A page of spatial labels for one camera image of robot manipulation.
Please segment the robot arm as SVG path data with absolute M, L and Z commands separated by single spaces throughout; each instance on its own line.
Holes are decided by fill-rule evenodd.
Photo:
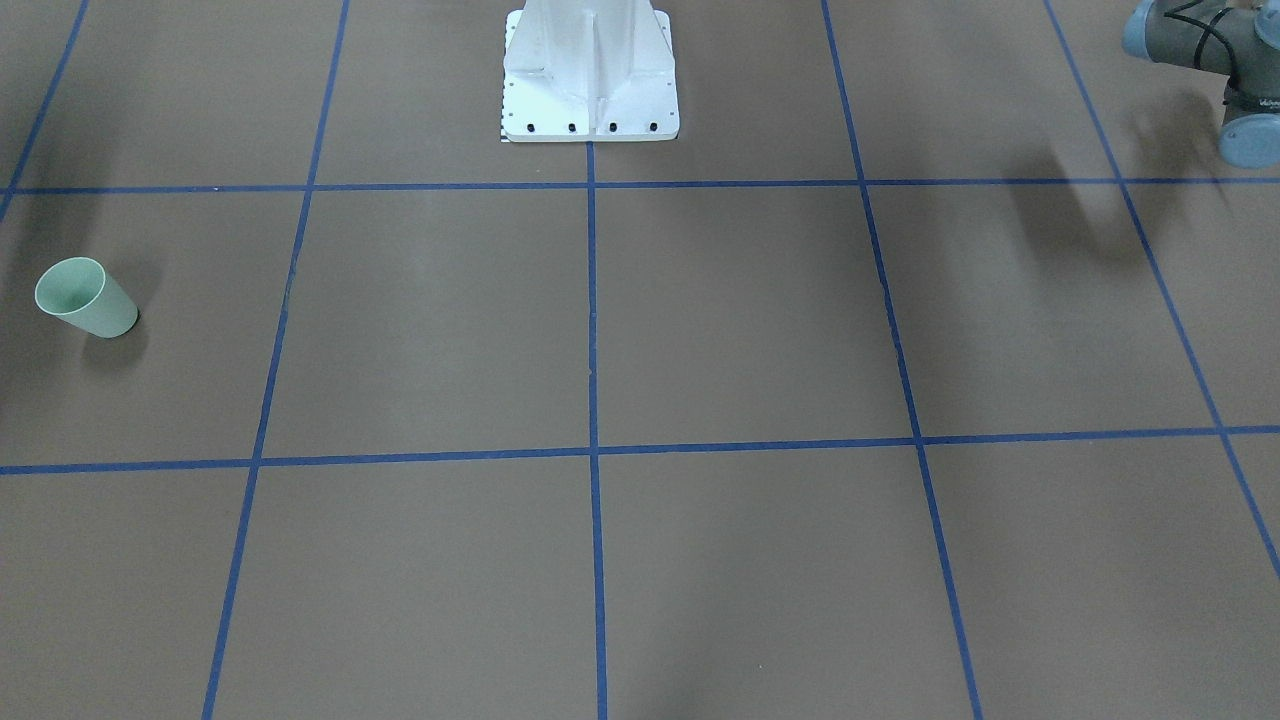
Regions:
M 1142 60 L 1225 77 L 1220 156 L 1244 169 L 1277 165 L 1276 1 L 1139 1 L 1121 46 Z

